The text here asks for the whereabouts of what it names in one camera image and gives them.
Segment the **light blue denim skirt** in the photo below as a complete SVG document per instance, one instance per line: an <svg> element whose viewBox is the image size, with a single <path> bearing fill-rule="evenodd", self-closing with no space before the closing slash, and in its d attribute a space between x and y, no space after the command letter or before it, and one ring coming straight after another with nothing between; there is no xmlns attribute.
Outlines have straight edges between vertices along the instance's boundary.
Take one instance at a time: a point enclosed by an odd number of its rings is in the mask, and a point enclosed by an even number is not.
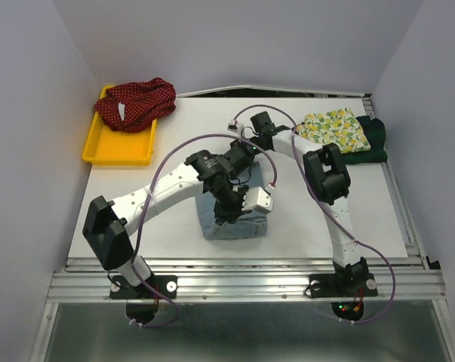
<svg viewBox="0 0 455 362"><path fill-rule="evenodd" d="M217 173L223 173L229 180L238 185L247 185L249 188L262 186L264 179L260 164L254 162L241 173L232 173L227 160L223 155L213 155L207 150L198 153L198 159L194 161L194 168L203 176L203 182ZM267 233L266 215L251 211L240 216L235 223L218 222L214 217L215 199L209 192L204 192L195 197L195 206L201 232L209 241L217 240L240 240L246 238L258 238Z"/></svg>

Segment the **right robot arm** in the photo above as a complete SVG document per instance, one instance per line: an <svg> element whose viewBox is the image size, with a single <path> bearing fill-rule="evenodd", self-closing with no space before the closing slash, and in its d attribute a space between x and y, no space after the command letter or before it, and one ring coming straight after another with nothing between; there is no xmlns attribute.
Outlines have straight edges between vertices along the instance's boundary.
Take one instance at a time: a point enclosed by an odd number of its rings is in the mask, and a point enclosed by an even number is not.
<svg viewBox="0 0 455 362"><path fill-rule="evenodd" d="M277 126L267 112L252 116L251 123L254 136L232 142L231 149L223 156L228 164L229 191L216 198L215 217L233 223L254 210L270 212L274 182L254 188L236 185L233 180L251 166L257 154L263 151L284 154L297 163L309 194L324 214L332 243L334 273L315 278L312 296L344 295L364 288L371 275L352 233L348 210L351 179L339 147L334 143L311 142L287 126Z"/></svg>

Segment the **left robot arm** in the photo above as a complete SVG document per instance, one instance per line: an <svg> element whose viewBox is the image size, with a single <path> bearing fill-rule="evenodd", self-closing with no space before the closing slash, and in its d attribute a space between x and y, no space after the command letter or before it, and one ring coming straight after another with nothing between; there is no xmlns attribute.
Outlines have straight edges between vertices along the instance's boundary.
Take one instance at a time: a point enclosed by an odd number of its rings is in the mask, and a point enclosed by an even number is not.
<svg viewBox="0 0 455 362"><path fill-rule="evenodd" d="M131 243L143 224L180 202L210 192L225 221L234 222L242 210L247 186L230 181L232 167L221 155L202 150L190 155L170 173L128 195L107 201L103 196L89 204L82 234L103 269L118 272L138 297L148 296L154 285L150 267Z"/></svg>

